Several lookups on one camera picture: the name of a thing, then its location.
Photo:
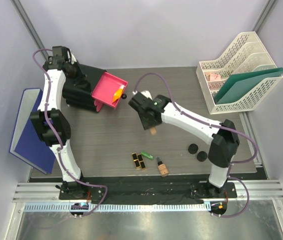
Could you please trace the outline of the beige foundation bottle black cap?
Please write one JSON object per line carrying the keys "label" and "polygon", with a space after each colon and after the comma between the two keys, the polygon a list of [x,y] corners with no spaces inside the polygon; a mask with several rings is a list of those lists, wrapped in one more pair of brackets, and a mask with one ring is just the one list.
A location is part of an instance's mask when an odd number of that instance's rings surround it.
{"label": "beige foundation bottle black cap", "polygon": [[150,131],[150,133],[151,133],[153,136],[157,133],[156,127],[151,127],[151,128],[149,129],[149,131]]}

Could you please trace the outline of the orange tube white cap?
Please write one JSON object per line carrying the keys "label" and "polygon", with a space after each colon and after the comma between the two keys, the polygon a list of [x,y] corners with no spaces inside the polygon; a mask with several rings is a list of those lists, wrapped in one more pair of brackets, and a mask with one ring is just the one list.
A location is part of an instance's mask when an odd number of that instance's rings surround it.
{"label": "orange tube white cap", "polygon": [[122,97],[125,86],[121,85],[113,94],[112,103],[116,102],[118,99]]}

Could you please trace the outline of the beige spray bottle black cap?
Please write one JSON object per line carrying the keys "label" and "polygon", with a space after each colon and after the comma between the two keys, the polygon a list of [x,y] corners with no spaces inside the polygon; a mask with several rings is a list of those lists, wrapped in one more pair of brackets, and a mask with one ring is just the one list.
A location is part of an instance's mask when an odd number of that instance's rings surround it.
{"label": "beige spray bottle black cap", "polygon": [[168,176],[169,171],[168,171],[166,165],[162,162],[162,160],[159,157],[157,157],[156,160],[157,160],[157,167],[158,167],[160,175],[162,177]]}

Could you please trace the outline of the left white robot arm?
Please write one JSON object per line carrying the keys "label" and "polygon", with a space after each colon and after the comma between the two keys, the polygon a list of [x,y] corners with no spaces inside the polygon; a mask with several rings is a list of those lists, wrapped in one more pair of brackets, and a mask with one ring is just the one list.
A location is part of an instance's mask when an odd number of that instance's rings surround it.
{"label": "left white robot arm", "polygon": [[54,46],[43,65],[32,55],[34,62],[43,71],[44,88],[37,110],[30,113],[30,120],[39,140],[54,154],[62,173],[62,193],[71,193],[81,200],[87,196],[88,187],[82,183],[82,171],[75,161],[71,149],[71,126],[61,111],[62,92],[67,76],[76,76],[75,63],[71,50],[64,46]]}

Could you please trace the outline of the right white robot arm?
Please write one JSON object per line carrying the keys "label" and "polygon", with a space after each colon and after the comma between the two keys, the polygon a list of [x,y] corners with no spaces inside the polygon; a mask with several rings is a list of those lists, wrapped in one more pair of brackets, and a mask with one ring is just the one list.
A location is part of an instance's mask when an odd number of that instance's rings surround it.
{"label": "right white robot arm", "polygon": [[134,91],[128,102],[139,116],[144,130],[153,129],[160,124],[178,127],[200,138],[209,145],[208,159],[211,171],[207,191],[210,196],[220,197],[226,190],[230,162],[237,152],[240,141],[232,121],[212,120],[189,111],[170,98],[157,95],[152,98],[149,91]]}

